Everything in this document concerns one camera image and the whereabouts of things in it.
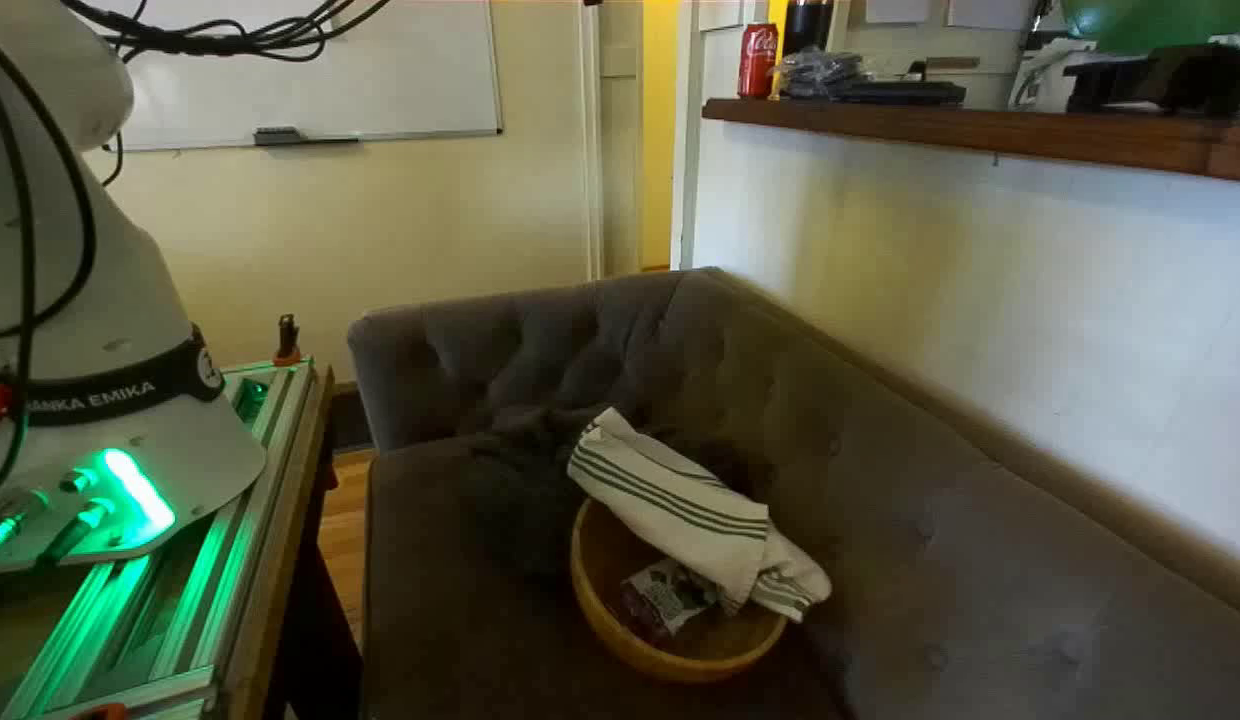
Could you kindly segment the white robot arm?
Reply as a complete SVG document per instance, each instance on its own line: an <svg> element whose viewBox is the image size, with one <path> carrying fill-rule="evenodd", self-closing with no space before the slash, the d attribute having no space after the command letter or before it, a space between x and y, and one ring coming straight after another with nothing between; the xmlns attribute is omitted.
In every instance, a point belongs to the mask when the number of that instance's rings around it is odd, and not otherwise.
<svg viewBox="0 0 1240 720"><path fill-rule="evenodd" d="M0 570L144 554L263 473L155 240L85 163L129 112L89 25L0 0Z"/></svg>

